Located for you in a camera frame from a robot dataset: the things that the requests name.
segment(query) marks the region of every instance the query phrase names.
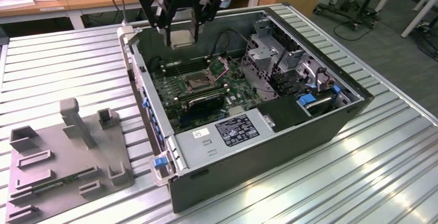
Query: gray carpet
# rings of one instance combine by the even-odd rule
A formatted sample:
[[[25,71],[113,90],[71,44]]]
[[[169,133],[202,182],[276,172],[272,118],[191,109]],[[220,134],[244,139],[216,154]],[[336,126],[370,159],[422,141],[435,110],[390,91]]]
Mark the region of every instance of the gray carpet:
[[[373,0],[370,8],[376,8],[380,0]],[[316,24],[346,46],[346,48],[380,72],[382,76],[436,115],[438,116],[438,62],[436,62],[418,49],[417,40],[422,48],[425,40],[418,33],[413,32],[409,38],[400,35],[408,24],[414,19],[417,12],[413,11],[417,2],[412,0],[389,0],[386,7],[380,13],[381,22],[376,29],[358,41],[350,42],[334,34],[334,27],[348,21],[345,17],[334,15],[329,11],[321,15],[313,15]],[[431,12],[426,21],[437,16]],[[370,29],[362,27],[354,32],[348,26],[337,30],[342,37],[358,38]],[[431,39],[438,46],[438,39]]]

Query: circuit board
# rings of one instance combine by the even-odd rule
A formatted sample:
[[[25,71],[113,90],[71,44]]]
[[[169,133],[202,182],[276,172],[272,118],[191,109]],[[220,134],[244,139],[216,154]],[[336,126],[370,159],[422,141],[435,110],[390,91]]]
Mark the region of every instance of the circuit board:
[[[154,85],[175,133],[230,117],[234,114],[232,108],[246,111],[262,103],[241,72],[240,63],[232,58],[214,60],[206,69],[194,72],[177,71],[175,76],[167,77],[163,73],[153,73]],[[218,101],[202,103],[210,97]],[[187,106],[195,107],[197,102],[202,110],[187,114]]]

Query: metal slatted surface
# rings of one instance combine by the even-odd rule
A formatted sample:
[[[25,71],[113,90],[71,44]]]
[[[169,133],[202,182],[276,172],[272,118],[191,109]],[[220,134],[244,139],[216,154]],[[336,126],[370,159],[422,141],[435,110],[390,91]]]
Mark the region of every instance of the metal slatted surface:
[[[137,182],[43,223],[437,222],[437,119],[293,8],[273,9],[376,95],[336,138],[174,214],[167,188],[158,188],[150,175],[151,146],[123,72],[115,28],[17,38],[0,94],[0,217],[11,160],[9,130],[59,123],[57,101],[77,97],[82,115],[102,107],[118,110]]]

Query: power supply label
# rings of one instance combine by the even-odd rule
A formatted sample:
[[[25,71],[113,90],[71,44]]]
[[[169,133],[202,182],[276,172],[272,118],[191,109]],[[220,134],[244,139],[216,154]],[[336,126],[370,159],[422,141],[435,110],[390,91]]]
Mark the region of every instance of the power supply label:
[[[216,126],[230,147],[261,135],[248,115],[218,123]]]

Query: blue tab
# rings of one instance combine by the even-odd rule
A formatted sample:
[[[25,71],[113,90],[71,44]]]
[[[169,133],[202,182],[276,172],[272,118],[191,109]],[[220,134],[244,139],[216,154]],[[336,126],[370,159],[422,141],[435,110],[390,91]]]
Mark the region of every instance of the blue tab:
[[[161,157],[154,159],[154,167],[157,169],[166,167],[166,165],[169,164],[167,158],[166,157]]]
[[[149,102],[149,98],[146,97],[143,99],[143,108],[147,108],[147,107],[150,107],[150,102]]]
[[[341,88],[340,88],[337,85],[334,85],[334,91],[336,91],[337,93],[341,92]]]
[[[317,101],[317,98],[314,97],[313,94],[306,94],[306,95],[301,96],[298,101],[300,101],[301,105],[305,106],[306,104],[310,104],[312,102]]]

